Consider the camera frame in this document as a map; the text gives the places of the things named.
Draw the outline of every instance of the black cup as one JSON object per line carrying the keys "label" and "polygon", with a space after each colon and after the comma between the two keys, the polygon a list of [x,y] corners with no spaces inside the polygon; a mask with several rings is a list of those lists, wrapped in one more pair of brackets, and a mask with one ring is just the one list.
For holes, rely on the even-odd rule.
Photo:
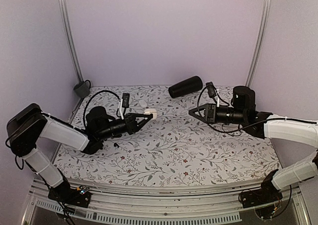
{"label": "black cup", "polygon": [[81,81],[75,85],[73,90],[80,98],[85,98],[89,95],[90,87],[87,86],[86,81]]}
{"label": "black cup", "polygon": [[203,88],[202,80],[199,76],[188,78],[171,86],[169,90],[170,97],[181,97],[193,92],[197,92]]}

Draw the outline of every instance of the black tumbler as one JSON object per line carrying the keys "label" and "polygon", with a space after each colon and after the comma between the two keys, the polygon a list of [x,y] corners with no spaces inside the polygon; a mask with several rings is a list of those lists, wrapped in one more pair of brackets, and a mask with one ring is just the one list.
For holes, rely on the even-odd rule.
{"label": "black tumbler", "polygon": [[199,76],[194,76],[171,86],[168,90],[170,96],[176,98],[199,91],[202,88],[203,83],[201,78]]}

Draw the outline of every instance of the floral tablecloth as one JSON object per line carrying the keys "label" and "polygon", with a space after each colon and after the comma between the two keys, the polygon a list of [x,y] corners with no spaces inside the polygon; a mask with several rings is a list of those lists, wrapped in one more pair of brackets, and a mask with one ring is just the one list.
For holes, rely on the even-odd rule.
{"label": "floral tablecloth", "polygon": [[[139,105],[143,99],[149,108],[158,111],[158,118],[134,135],[109,139],[104,149],[94,155],[62,145],[55,165],[66,177],[120,185],[192,186],[264,178],[280,167],[270,140],[245,132],[238,137],[220,134],[189,116],[188,110],[196,107],[199,93],[172,99],[167,86],[112,86],[94,87],[90,96],[103,89],[120,97],[123,92],[130,93],[130,112],[143,113],[144,108]],[[218,89],[220,96],[230,101],[233,88]],[[83,128],[82,115],[88,99],[76,113],[74,126]],[[200,104],[208,99],[204,93]],[[118,100],[102,93],[91,102],[88,111],[96,105],[104,106],[108,114],[115,116]],[[225,130],[233,128],[224,126]]]}

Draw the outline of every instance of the table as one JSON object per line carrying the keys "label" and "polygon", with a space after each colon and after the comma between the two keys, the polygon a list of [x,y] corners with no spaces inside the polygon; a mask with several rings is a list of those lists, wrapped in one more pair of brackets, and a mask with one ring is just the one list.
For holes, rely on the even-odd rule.
{"label": "table", "polygon": [[[72,125],[83,128],[87,101],[103,89],[114,91],[120,97],[123,92],[130,93],[129,112],[143,113],[139,100],[146,101],[149,108],[158,111],[158,118],[134,135],[109,139],[103,150],[93,155],[62,145],[54,163],[68,178],[113,185],[202,186],[253,181],[280,167],[269,139],[254,138],[245,132],[238,137],[220,134],[189,116],[188,110],[196,107],[198,92],[172,99],[168,86],[93,87]],[[220,96],[229,102],[233,88],[218,89]],[[200,105],[207,102],[211,100],[204,93]],[[87,112],[97,105],[115,116],[118,99],[102,93],[91,102]]]}

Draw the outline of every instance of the gray mug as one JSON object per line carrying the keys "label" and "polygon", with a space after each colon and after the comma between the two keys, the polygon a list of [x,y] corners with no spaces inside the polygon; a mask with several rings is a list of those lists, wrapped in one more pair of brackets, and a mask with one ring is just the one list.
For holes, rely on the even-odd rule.
{"label": "gray mug", "polygon": [[73,88],[73,90],[75,91],[75,93],[80,97],[80,98],[85,98],[89,95],[90,92],[90,81],[86,80],[86,81],[81,81],[78,84],[75,85],[75,87]]}

